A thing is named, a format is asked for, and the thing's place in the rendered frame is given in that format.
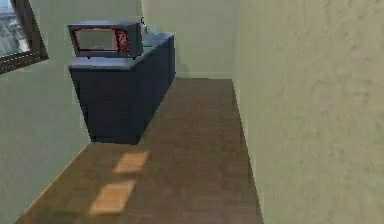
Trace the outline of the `dark framed window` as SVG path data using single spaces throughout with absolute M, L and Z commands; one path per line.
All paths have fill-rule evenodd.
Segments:
M 48 59 L 29 0 L 0 0 L 0 75 Z

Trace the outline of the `pale kettle with black knob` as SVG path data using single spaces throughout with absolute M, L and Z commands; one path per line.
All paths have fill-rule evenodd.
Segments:
M 141 37 L 142 37 L 142 41 L 144 42 L 147 38 L 147 35 L 148 35 L 148 29 L 147 29 L 147 25 L 144 21 L 144 16 L 141 17 L 140 19 L 140 27 L 141 27 Z

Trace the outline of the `dark blue kitchen counter cabinet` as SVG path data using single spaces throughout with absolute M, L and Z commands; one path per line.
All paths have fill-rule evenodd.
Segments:
M 68 66 L 90 140 L 136 145 L 175 79 L 175 35 L 147 37 L 136 59 L 81 58 Z

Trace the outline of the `grey microwave with red trim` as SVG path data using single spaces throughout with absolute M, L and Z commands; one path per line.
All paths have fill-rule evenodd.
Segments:
M 143 53 L 139 22 L 83 21 L 67 28 L 77 57 L 135 59 Z

